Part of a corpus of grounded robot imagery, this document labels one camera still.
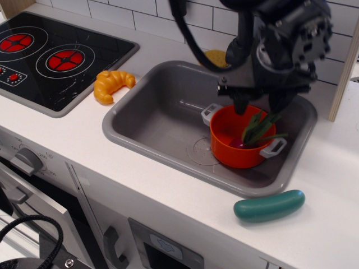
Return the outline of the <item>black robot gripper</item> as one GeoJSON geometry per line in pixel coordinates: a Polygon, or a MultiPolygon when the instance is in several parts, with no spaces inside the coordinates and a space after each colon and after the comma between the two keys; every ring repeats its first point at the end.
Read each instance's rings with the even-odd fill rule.
{"type": "Polygon", "coordinates": [[[279,113],[290,104],[297,92],[309,91],[316,79],[312,62],[307,68],[298,65],[275,69],[265,47],[256,46],[242,66],[218,76],[217,92],[219,95],[231,95],[237,114],[244,114],[252,98],[270,93],[270,111],[279,113]]]}

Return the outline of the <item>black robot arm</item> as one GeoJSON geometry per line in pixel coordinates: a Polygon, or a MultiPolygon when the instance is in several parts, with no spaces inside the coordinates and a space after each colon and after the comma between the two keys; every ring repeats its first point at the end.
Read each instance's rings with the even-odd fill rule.
{"type": "Polygon", "coordinates": [[[283,110],[317,80],[315,61],[330,52],[330,8],[326,1],[222,1],[238,13],[237,37],[225,53],[235,68],[219,81],[243,114],[251,100],[267,94],[270,110],[283,110]]]}

